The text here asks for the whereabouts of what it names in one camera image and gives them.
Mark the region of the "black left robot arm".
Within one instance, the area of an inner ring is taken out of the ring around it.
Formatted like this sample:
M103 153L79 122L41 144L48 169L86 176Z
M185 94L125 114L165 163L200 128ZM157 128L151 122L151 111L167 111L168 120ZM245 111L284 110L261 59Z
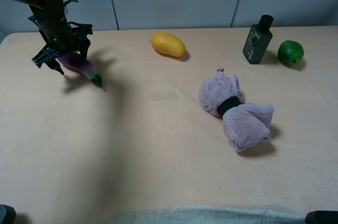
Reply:
M32 58L40 68L46 64L50 69L63 73L57 58L66 54L79 52L87 56L91 45L88 35L93 34L91 24L69 22L65 16L65 8L73 0L13 0L27 4L33 15L29 20L39 29L45 46Z

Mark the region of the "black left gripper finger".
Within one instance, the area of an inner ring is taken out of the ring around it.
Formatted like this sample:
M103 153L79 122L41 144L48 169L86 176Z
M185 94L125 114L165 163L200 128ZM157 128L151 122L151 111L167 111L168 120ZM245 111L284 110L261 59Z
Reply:
M55 70L62 75L64 72L57 61L57 58L63 56L64 53L60 53L55 49L51 48L49 45L45 45L36 56L32 58L32 62L38 67L41 68L43 64L46 64L50 69Z
M87 58L90 45L91 45L91 42L88 38L81 39L80 42L76 46L75 52L79 53L84 58Z

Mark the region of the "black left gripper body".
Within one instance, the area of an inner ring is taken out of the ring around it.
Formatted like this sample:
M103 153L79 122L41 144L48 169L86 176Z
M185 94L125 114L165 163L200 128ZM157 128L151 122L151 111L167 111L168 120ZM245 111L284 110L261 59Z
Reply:
M81 39L91 35L91 24L68 22L64 11L48 13L42 10L33 10L30 19L39 25L39 31L46 43L60 53L75 52Z

